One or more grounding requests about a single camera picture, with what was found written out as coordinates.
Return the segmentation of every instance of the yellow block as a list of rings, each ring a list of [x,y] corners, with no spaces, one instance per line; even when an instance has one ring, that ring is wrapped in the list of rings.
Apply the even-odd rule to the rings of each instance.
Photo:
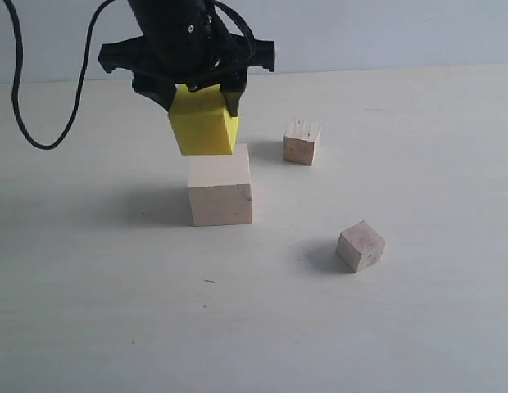
[[[230,116],[219,85],[195,93],[185,85],[178,86],[169,120],[182,155],[234,153],[239,117]]]

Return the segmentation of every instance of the cube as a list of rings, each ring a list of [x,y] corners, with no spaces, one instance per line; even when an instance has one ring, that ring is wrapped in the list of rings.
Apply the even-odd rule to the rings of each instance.
[[[283,159],[312,165],[320,143],[320,134],[321,126],[318,123],[292,120],[283,138]]]
[[[234,152],[239,116],[230,116],[219,85],[194,93],[180,85],[168,116],[183,156],[230,155]]]
[[[246,144],[232,155],[188,158],[188,199],[193,224],[250,224],[252,184]]]
[[[361,221],[340,234],[336,252],[357,273],[378,262],[384,248],[384,239]]]

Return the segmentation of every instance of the large wooden block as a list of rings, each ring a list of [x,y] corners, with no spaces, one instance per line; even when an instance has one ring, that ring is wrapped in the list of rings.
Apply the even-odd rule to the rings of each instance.
[[[239,117],[230,116],[219,85],[195,93],[180,85],[168,116],[182,155],[230,155],[234,152]]]
[[[195,226],[250,224],[252,184],[246,144],[232,155],[188,158],[188,199]]]
[[[298,164],[312,165],[320,143],[321,126],[318,123],[294,119],[283,138],[283,159]]]
[[[378,262],[384,248],[384,239],[361,221],[340,234],[336,252],[357,273]]]

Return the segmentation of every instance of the white wall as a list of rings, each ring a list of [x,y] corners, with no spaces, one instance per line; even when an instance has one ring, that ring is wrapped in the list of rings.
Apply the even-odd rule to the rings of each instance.
[[[91,14],[101,0],[15,0],[25,34],[24,80],[76,79]],[[277,71],[508,62],[508,0],[228,0],[260,39],[278,48]],[[124,0],[99,19],[102,43],[138,27]],[[11,80],[14,42],[0,0],[0,82]],[[120,71],[113,77],[126,77]]]

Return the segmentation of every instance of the table surface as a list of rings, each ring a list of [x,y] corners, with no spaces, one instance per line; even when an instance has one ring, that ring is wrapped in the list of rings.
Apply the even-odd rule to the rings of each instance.
[[[22,86],[38,139],[74,88]],[[50,152],[0,85],[0,392],[508,392],[508,65],[252,76],[241,113],[253,224],[193,228],[129,81],[86,83]],[[313,167],[281,160],[293,117]],[[362,219],[387,245],[349,274]]]

